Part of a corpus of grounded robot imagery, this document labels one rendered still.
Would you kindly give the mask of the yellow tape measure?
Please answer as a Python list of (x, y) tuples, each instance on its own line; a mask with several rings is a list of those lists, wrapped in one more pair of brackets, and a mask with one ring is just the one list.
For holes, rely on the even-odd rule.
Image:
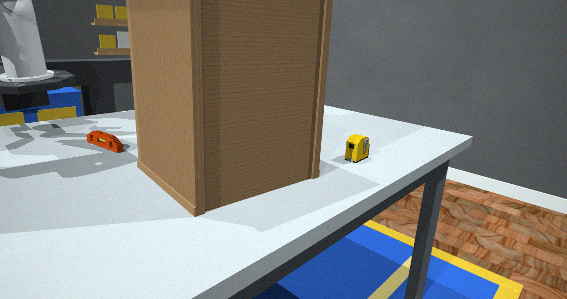
[(362, 136), (360, 134), (353, 134), (346, 141), (346, 157), (353, 163), (360, 162), (364, 160), (369, 155), (370, 141), (368, 137)]

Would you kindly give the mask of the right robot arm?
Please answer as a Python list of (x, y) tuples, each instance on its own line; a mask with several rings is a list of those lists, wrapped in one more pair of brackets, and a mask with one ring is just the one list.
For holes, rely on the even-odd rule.
[(31, 0), (0, 0), (0, 55), (3, 82), (35, 82), (54, 77), (47, 70)]

